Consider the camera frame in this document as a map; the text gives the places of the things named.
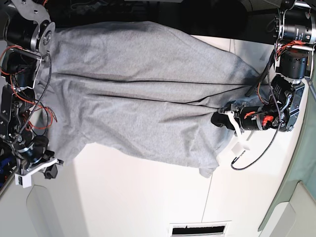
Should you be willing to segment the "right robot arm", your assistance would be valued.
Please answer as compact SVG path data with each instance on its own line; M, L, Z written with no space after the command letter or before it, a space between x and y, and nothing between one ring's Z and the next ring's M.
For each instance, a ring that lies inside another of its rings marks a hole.
M44 0L3 0L1 37L7 47L0 57L5 83L0 105L0 182L10 174L29 187L32 175L57 176L62 161L48 148L47 129L57 120L53 110L34 92L43 63L50 63L49 47L55 24Z

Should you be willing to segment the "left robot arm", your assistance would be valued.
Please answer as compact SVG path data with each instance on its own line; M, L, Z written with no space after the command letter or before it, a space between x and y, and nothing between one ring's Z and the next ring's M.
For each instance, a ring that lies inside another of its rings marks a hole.
M316 46L316 2L284 0L275 16L275 45L264 71L246 92L255 92L260 106L227 103L213 114L217 127L237 131L291 131L299 115L303 79L311 80Z

